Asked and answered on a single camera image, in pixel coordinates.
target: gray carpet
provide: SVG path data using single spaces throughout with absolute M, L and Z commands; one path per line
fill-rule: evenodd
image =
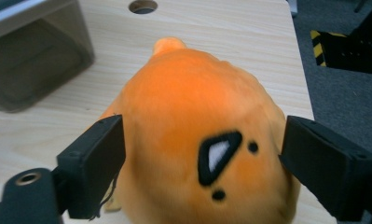
M 349 35 L 372 9 L 358 0 L 298 0 L 294 18 L 315 120 L 372 151 L 372 75 L 317 66 L 310 30 Z M 363 223 L 369 223 L 368 215 Z

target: yellow and black tape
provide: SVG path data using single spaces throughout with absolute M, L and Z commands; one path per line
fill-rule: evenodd
M 316 58 L 316 63 L 320 66 L 326 67 L 326 59 L 324 57 L 324 50 L 323 46 L 321 43 L 321 36 L 322 35 L 334 35 L 334 36 L 341 36 L 341 37 L 346 37 L 345 35 L 342 34 L 337 34 L 337 33 L 327 33 L 327 32 L 319 32 L 319 31 L 310 31 L 310 36 L 311 40 L 313 43 L 313 53 L 314 57 Z

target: plush toy eye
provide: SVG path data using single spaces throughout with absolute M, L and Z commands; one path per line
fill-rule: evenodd
M 253 154 L 256 154 L 258 152 L 258 144 L 256 142 L 251 142 L 247 146 L 247 149 Z
M 225 198 L 226 198 L 226 193 L 221 189 L 216 190 L 212 194 L 212 199 L 218 202 L 223 201 Z
M 220 176 L 240 145 L 241 133 L 238 131 L 209 137 L 201 143 L 198 173 L 202 186 L 211 185 Z

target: orange plush toy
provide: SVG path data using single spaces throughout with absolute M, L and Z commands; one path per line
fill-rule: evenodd
M 102 118 L 122 114 L 127 159 L 106 209 L 132 223 L 290 223 L 299 183 L 281 153 L 285 118 L 251 74 L 158 41 Z

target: screw hole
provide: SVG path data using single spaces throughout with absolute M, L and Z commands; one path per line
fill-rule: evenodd
M 15 182 L 16 185 L 18 186 L 25 186 L 34 183 L 36 180 L 38 180 L 41 177 L 40 173 L 30 173 L 21 176 L 20 178 L 17 179 Z
M 130 3 L 129 10 L 135 14 L 143 15 L 155 11 L 158 4 L 152 0 L 135 0 Z

